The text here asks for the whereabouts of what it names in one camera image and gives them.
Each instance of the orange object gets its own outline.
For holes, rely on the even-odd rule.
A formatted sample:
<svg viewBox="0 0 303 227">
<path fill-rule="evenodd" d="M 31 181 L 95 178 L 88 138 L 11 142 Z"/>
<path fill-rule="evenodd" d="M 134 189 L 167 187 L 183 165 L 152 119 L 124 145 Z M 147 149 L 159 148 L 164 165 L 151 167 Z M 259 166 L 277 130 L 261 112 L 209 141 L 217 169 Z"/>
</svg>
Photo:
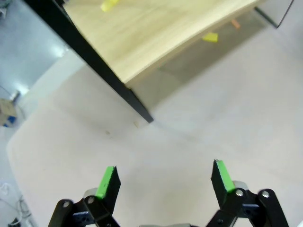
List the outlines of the orange object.
<svg viewBox="0 0 303 227">
<path fill-rule="evenodd" d="M 241 27 L 241 25 L 239 24 L 239 22 L 236 19 L 232 20 L 232 25 L 236 28 L 239 29 Z"/>
</svg>

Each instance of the wooden board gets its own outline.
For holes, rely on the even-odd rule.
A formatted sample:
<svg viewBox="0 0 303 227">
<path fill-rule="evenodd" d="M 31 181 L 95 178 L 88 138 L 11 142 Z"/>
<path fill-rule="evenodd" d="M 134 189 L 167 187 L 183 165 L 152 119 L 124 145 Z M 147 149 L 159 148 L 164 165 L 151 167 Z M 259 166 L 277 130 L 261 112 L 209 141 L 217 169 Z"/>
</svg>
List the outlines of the wooden board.
<svg viewBox="0 0 303 227">
<path fill-rule="evenodd" d="M 215 27 L 261 0 L 120 0 L 110 11 L 102 0 L 70 0 L 65 10 L 120 80 L 134 79 Z"/>
</svg>

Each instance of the yellow block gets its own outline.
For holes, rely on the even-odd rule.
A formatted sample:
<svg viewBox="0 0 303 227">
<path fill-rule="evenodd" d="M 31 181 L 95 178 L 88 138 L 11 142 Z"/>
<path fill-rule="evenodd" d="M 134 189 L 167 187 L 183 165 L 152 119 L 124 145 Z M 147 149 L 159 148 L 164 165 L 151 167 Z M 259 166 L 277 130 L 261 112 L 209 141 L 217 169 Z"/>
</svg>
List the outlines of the yellow block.
<svg viewBox="0 0 303 227">
<path fill-rule="evenodd" d="M 109 11 L 114 5 L 116 5 L 120 0 L 105 0 L 102 5 L 101 9 L 104 12 Z"/>
<path fill-rule="evenodd" d="M 204 35 L 202 37 L 202 39 L 204 41 L 216 43 L 216 42 L 218 42 L 218 33 L 212 33 L 212 32 L 210 32 L 210 33 Z"/>
</svg>

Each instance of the white cable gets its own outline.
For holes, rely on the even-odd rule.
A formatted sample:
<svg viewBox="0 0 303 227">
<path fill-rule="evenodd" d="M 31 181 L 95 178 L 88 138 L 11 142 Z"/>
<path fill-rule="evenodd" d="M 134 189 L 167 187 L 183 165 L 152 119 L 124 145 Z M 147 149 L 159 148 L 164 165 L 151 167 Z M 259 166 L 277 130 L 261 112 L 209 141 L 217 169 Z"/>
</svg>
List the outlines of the white cable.
<svg viewBox="0 0 303 227">
<path fill-rule="evenodd" d="M 19 201 L 19 197 L 17 196 L 17 192 L 15 191 L 14 187 L 7 183 L 7 182 L 1 182 L 0 183 L 0 191 L 4 194 L 4 195 L 8 195 L 9 194 L 9 189 L 11 189 L 14 194 L 15 194 L 15 198 L 17 201 Z M 14 225 L 17 225 L 21 222 L 22 220 L 22 212 L 21 212 L 22 209 L 18 209 L 18 203 L 17 203 L 17 213 L 19 214 L 19 220 L 15 223 L 10 223 L 11 226 L 14 226 Z"/>
</svg>

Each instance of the screw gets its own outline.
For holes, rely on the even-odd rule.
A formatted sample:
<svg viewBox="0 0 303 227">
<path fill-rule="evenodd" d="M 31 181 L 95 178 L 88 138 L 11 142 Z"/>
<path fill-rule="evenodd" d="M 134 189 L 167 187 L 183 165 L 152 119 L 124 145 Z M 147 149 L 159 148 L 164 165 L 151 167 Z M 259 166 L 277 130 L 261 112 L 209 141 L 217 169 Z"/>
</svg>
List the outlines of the screw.
<svg viewBox="0 0 303 227">
<path fill-rule="evenodd" d="M 240 189 L 237 189 L 236 195 L 237 196 L 243 196 L 243 192 Z"/>
<path fill-rule="evenodd" d="M 269 193 L 267 191 L 263 191 L 262 192 L 262 196 L 264 196 L 265 198 L 269 197 Z"/>
<path fill-rule="evenodd" d="M 88 203 L 89 204 L 92 204 L 93 202 L 95 201 L 95 198 L 94 197 L 89 197 L 89 200 L 88 200 Z"/>
<path fill-rule="evenodd" d="M 69 206 L 69 204 L 70 204 L 70 202 L 66 201 L 66 202 L 63 204 L 63 207 L 66 208 L 66 207 Z"/>
</svg>

